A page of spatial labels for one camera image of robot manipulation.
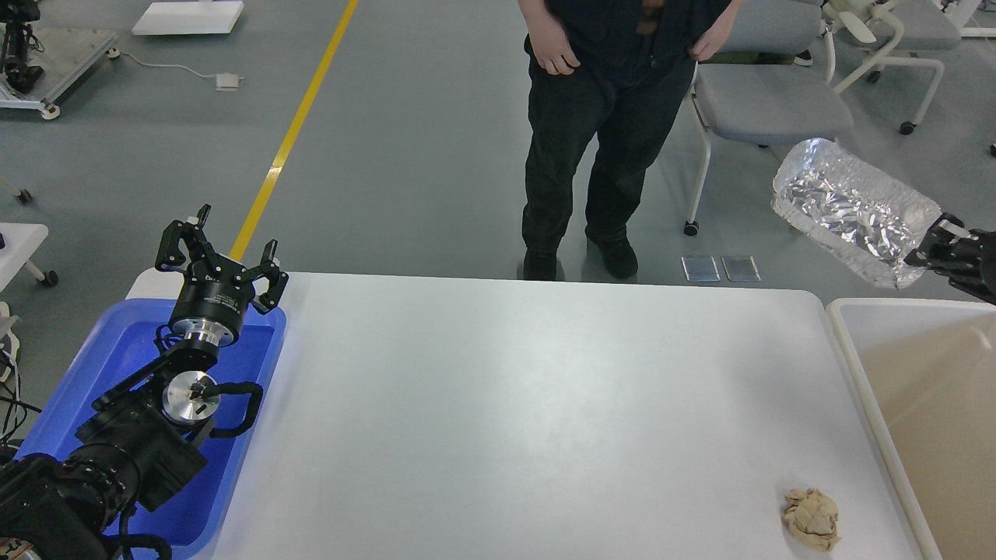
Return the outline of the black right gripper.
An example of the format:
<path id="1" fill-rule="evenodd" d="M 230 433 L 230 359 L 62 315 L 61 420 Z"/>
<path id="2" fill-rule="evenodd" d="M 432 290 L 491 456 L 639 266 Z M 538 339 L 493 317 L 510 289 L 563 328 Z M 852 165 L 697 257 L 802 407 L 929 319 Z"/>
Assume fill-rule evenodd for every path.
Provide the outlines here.
<path id="1" fill-rule="evenodd" d="M 968 230 L 952 213 L 942 213 L 903 263 L 948 272 L 947 283 L 995 305 L 995 233 Z"/>

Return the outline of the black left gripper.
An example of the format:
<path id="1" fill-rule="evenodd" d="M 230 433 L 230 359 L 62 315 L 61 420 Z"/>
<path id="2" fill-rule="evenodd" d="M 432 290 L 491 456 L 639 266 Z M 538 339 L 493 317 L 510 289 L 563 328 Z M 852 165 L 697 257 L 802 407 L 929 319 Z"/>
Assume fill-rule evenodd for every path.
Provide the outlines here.
<path id="1" fill-rule="evenodd" d="M 211 208 L 203 205 L 195 216 L 174 220 L 165 227 L 154 269 L 184 275 L 216 275 L 222 271 L 221 257 L 204 234 Z M 270 239 L 258 265 L 235 272 L 233 282 L 185 278 L 168 319 L 170 333 L 218 348 L 236 343 L 247 309 L 269 314 L 278 307 L 286 290 L 289 276 L 276 256 L 278 243 Z"/>

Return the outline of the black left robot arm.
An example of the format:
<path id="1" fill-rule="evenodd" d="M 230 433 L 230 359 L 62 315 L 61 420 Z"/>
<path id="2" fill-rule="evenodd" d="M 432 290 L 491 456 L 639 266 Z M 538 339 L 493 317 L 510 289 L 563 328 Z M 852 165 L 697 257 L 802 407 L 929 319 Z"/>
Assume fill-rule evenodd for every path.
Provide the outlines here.
<path id="1" fill-rule="evenodd" d="M 19 559 L 132 559 L 136 549 L 170 559 L 172 546 L 132 533 L 139 508 L 174 498 L 209 460 L 207 439 L 252 429 L 264 400 L 253 380 L 209 375 L 236 344 L 249 309 L 278 307 L 289 276 L 271 239 L 249 268 L 217 252 L 204 234 L 210 205 L 165 227 L 154 266 L 181 273 L 177 304 L 156 333 L 159 354 L 93 401 L 64 460 L 30 453 L 2 468 L 2 543 Z"/>

